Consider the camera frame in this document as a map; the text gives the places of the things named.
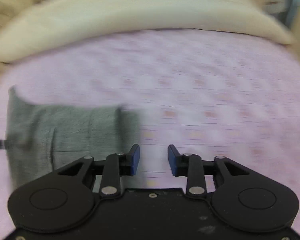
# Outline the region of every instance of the folded cloth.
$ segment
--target folded cloth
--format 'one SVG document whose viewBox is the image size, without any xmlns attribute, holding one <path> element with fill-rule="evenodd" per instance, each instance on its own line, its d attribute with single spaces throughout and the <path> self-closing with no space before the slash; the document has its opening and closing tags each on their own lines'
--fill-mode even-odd
<svg viewBox="0 0 300 240">
<path fill-rule="evenodd" d="M 9 91 L 6 149 L 14 189 L 83 156 L 104 160 L 127 152 L 138 138 L 134 111 L 37 106 Z"/>
</svg>

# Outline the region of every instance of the bolt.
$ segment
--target bolt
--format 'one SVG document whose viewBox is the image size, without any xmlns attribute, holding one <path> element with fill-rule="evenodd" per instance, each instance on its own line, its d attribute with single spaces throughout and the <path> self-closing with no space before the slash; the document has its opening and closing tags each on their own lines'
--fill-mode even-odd
<svg viewBox="0 0 300 240">
<path fill-rule="evenodd" d="M 191 187 L 189 189 L 189 192 L 192 194 L 192 195 L 201 195 L 205 192 L 204 188 L 203 187 Z"/>
<path fill-rule="evenodd" d="M 149 197 L 150 197 L 150 198 L 156 198 L 157 196 L 158 196 L 158 195 L 157 195 L 156 193 L 150 193 L 150 194 L 149 194 Z"/>
<path fill-rule="evenodd" d="M 112 186 L 108 186 L 108 187 L 103 187 L 101 189 L 101 192 L 105 195 L 113 195 L 115 193 L 117 193 L 117 189 L 115 187 L 112 187 Z"/>
</svg>

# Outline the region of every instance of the pink blanket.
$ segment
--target pink blanket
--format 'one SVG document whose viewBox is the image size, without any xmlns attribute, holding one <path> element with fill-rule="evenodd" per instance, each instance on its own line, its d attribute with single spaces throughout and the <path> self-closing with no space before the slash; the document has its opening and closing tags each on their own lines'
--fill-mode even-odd
<svg viewBox="0 0 300 240">
<path fill-rule="evenodd" d="M 139 187 L 184 187 L 167 146 L 213 160 L 225 155 L 278 182 L 300 201 L 300 64 L 262 38 L 200 30 L 113 34 L 18 63 L 0 80 L 0 138 L 8 88 L 35 104 L 125 104 L 142 116 Z M 8 162 L 0 150 L 0 239 Z M 293 224 L 300 233 L 300 210 Z"/>
</svg>

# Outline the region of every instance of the green cloth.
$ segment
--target green cloth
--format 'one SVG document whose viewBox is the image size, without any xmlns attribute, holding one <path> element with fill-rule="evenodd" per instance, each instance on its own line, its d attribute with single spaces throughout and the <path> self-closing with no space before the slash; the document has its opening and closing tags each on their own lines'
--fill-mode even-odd
<svg viewBox="0 0 300 240">
<path fill-rule="evenodd" d="M 31 105 L 9 91 L 6 149 L 13 188 L 83 156 L 105 160 L 139 143 L 134 111 L 118 106 L 84 109 Z"/>
</svg>

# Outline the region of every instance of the black robotic gripper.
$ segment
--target black robotic gripper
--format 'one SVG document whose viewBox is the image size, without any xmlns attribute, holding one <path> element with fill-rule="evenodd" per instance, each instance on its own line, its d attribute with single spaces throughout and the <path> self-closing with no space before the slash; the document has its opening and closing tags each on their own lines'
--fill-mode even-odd
<svg viewBox="0 0 300 240">
<path fill-rule="evenodd" d="M 300 240 L 290 227 L 297 196 L 288 187 L 223 156 L 202 161 L 168 147 L 172 174 L 184 193 L 122 189 L 136 174 L 140 148 L 104 161 L 84 157 L 16 189 L 8 210 L 16 226 L 6 240 L 202 239 Z M 92 188 L 102 175 L 99 193 Z M 207 193 L 205 175 L 215 192 Z"/>
</svg>

